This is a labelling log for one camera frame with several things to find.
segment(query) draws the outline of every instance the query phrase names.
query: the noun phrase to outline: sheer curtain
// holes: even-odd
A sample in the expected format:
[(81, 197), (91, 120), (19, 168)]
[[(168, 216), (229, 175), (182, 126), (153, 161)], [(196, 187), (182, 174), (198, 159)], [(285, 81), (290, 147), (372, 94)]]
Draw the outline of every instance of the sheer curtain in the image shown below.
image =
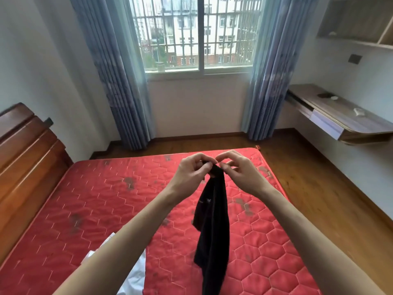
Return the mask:
[(104, 85), (123, 144), (155, 137), (145, 70), (128, 0), (70, 0)]
[(264, 0), (242, 131), (271, 137), (317, 0)]

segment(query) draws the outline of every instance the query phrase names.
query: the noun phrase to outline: hexagonal stitching pattern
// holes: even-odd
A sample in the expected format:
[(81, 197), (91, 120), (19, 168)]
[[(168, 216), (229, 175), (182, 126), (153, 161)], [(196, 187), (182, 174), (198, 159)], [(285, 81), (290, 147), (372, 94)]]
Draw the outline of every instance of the hexagonal stitching pattern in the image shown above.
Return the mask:
[[(257, 149), (237, 150), (284, 194)], [(0, 292), (52, 294), (89, 250), (96, 250), (166, 186), (188, 155), (74, 164), (0, 269)], [(225, 180), (231, 236), (221, 293), (320, 294), (272, 213), (227, 175)], [(193, 263), (199, 232), (192, 220), (204, 186), (205, 181), (170, 212), (147, 246), (145, 294), (201, 294), (202, 274)]]

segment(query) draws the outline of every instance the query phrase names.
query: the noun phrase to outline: wooden desk top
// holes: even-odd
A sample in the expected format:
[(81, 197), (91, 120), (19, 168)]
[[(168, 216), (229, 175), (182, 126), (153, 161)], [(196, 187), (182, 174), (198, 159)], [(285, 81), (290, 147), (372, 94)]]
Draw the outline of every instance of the wooden desk top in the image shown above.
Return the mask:
[(393, 132), (393, 123), (366, 109), (361, 108), (364, 110), (365, 116), (356, 116), (353, 109), (360, 107), (339, 95), (337, 100), (319, 97), (318, 94), (326, 93), (327, 91), (317, 85), (294, 84), (290, 85), (288, 90), (348, 131), (364, 134)]

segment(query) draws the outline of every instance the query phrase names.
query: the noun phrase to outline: black cloth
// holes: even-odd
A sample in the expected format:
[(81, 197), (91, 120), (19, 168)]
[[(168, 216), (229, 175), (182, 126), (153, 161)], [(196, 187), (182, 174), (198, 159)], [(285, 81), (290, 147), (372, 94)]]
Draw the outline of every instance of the black cloth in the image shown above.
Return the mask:
[(195, 208), (193, 225), (200, 231), (194, 262), (202, 269), (202, 295), (218, 295), (229, 258), (229, 218), (224, 171), (213, 165)]

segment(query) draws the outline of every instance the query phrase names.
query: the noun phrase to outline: forearm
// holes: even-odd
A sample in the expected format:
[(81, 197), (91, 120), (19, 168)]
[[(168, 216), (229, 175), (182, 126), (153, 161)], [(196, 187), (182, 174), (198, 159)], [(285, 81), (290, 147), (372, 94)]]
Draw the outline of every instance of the forearm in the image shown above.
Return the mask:
[(175, 203), (164, 190), (99, 248), (55, 292), (56, 295), (116, 294)]
[(269, 188), (257, 197), (288, 234), (323, 294), (383, 294), (366, 273), (276, 189)]

